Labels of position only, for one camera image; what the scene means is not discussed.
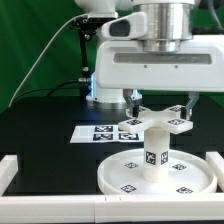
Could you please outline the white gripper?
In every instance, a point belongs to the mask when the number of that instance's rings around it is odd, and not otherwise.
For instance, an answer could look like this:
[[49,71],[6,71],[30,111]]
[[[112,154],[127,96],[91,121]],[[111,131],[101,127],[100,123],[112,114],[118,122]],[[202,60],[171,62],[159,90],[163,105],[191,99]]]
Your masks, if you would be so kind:
[[124,89],[132,117],[139,105],[131,89],[189,92],[181,115],[190,118],[198,92],[224,92],[224,35],[196,36],[176,53],[145,52],[140,41],[107,41],[98,49],[95,76],[102,88]]

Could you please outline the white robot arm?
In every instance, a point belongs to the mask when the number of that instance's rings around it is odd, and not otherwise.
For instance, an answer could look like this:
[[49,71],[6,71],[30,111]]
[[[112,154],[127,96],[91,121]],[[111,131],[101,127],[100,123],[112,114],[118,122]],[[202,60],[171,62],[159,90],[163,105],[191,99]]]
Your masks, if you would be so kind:
[[87,100],[102,108],[134,107],[140,90],[224,92],[224,35],[194,35],[201,0],[74,0],[98,26],[95,72]]

